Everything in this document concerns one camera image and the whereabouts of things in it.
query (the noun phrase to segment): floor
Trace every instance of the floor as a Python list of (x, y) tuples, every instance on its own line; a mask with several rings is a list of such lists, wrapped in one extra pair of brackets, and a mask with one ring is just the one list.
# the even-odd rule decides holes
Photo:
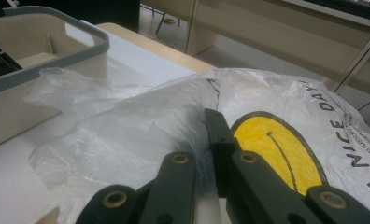
[[(165, 17), (172, 19), (175, 23), (162, 23), (159, 32), (156, 33), (162, 15), (157, 12), (152, 15), (150, 8), (141, 7), (139, 33), (173, 49), (182, 51), (185, 46), (184, 36), (186, 34), (187, 22), (180, 21), (178, 26), (177, 18), (170, 15)], [(214, 47), (205, 50), (195, 57), (216, 67), (247, 67), (322, 80), (322, 76), (316, 73), (220, 35)], [(369, 94), (350, 87), (346, 87), (340, 93), (340, 96), (356, 109), (360, 109), (370, 102)], [(359, 112), (370, 126), (370, 104)]]

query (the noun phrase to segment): table surface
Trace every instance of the table surface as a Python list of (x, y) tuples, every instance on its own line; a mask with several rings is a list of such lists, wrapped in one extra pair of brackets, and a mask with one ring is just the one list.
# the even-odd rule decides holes
[(143, 49), (147, 49), (155, 54), (163, 56), (164, 58), (182, 65), (186, 68), (193, 70), (194, 72), (203, 72), (207, 69), (214, 68), (214, 66), (204, 63), (198, 59), (195, 59), (187, 54), (184, 54), (178, 50), (171, 49), (163, 44), (160, 44), (154, 40), (151, 40), (143, 35), (139, 35), (135, 32), (127, 30), (114, 23), (103, 23), (97, 25), (97, 27), (106, 30), (113, 35), (117, 35), (127, 41), (130, 41)]

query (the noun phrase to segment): beige plastic tray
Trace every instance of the beige plastic tray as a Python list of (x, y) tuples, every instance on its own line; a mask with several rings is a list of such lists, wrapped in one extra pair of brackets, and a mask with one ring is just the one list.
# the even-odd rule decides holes
[(0, 76), (0, 143), (59, 111), (28, 105), (39, 71), (69, 68), (89, 77), (106, 77), (108, 37), (92, 26), (47, 7), (5, 9), (0, 18), (0, 48), (22, 70)]

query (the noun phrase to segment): transparent plastic bag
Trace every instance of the transparent plastic bag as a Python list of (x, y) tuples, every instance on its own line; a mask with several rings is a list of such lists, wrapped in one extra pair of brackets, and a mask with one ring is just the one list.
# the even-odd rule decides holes
[[(180, 82), (119, 100), (95, 79), (61, 72), (65, 74), (58, 77), (64, 76), (63, 82), (68, 84), (60, 83), (54, 97), (40, 85), (41, 91), (28, 98), (89, 118), (63, 137), (38, 147), (30, 157), (32, 167), (56, 200), (44, 212), (59, 205), (59, 222), (74, 223), (96, 191), (112, 184), (138, 189), (157, 175), (166, 154), (183, 150), (197, 158), (200, 190), (196, 207), (203, 213), (196, 212), (196, 223), (220, 223), (204, 118), (204, 108), (215, 108), (218, 97), (208, 80)], [(90, 112), (79, 111), (86, 103), (91, 104)], [(102, 103), (107, 103), (104, 112), (95, 108)], [(206, 214), (211, 214), (208, 221)]]

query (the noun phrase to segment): white plastic bag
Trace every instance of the white plastic bag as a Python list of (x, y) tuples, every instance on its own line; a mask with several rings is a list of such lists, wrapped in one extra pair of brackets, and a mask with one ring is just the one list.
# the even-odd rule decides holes
[(195, 152), (200, 198), (209, 199), (199, 200), (196, 212), (204, 216), (196, 223), (219, 223), (204, 108), (223, 113), (242, 148), (263, 155), (291, 188), (305, 194), (311, 186), (329, 184), (370, 209), (370, 128), (318, 81), (214, 69), (103, 108), (109, 110), (93, 110), (96, 115), (37, 148), (30, 159), (64, 210), (76, 198), (70, 204), (77, 206), (64, 214), (68, 220), (106, 185), (141, 187), (156, 176), (166, 153), (181, 149)]

